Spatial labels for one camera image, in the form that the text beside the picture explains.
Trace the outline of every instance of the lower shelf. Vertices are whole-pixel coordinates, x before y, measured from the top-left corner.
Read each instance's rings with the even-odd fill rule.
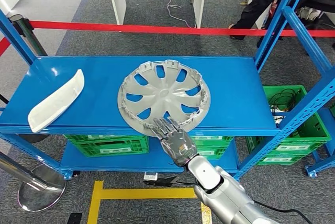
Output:
[[[60,168],[72,171],[124,171],[124,172],[182,172],[183,169],[173,163],[164,153],[158,140],[149,138],[149,153],[121,156],[103,156],[88,158],[74,145],[68,142]],[[211,160],[212,165],[219,165],[226,171],[237,173],[238,158],[235,140],[232,140],[219,160]]]

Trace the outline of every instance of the black wire bundle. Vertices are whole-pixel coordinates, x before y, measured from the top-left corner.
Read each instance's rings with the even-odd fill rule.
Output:
[[[275,94],[269,100],[269,104],[270,105],[271,112],[275,113],[275,110],[281,110],[281,111],[290,111],[296,104],[296,95],[297,93],[293,89],[283,89],[282,91]],[[284,116],[276,117],[275,121],[278,119],[283,119]]]

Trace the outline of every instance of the black shoe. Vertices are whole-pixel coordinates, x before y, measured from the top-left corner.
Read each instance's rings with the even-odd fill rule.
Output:
[[[235,24],[231,24],[229,25],[228,28],[229,29],[233,29]],[[244,36],[229,36],[230,39],[232,40],[240,40],[240,41],[243,41],[244,39]]]
[[[230,36],[230,39],[243,41],[244,36]]]

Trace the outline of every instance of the robot finger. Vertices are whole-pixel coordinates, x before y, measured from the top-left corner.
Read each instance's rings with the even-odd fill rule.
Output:
[[[164,139],[164,137],[158,131],[156,129],[150,129],[153,134],[155,134],[155,136],[158,137],[159,140],[162,140]]]
[[[158,118],[154,118],[154,122],[159,127],[159,129],[164,134],[166,135],[168,131],[165,128],[165,126]]]
[[[166,121],[164,118],[160,118],[160,121],[163,123],[168,131],[171,132],[174,130],[174,127],[171,123]]]
[[[180,128],[180,126],[177,121],[175,121],[174,119],[173,119],[171,117],[168,117],[168,119],[170,120],[170,122],[172,123],[172,126],[174,127],[174,129],[178,130],[178,129]]]

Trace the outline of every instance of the stanchion post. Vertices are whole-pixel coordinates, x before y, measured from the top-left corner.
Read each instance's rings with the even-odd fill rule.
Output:
[[[23,36],[24,39],[33,50],[36,55],[40,57],[48,55],[47,52],[41,45],[41,43],[36,38],[36,36],[32,32],[33,27],[30,24],[29,20],[27,18],[23,18],[20,14],[17,14],[10,17],[10,21],[14,25],[14,27],[20,35]]]
[[[26,211],[51,208],[63,196],[66,185],[63,175],[45,165],[39,165],[31,172],[2,152],[0,152],[0,169],[23,182],[17,200]]]

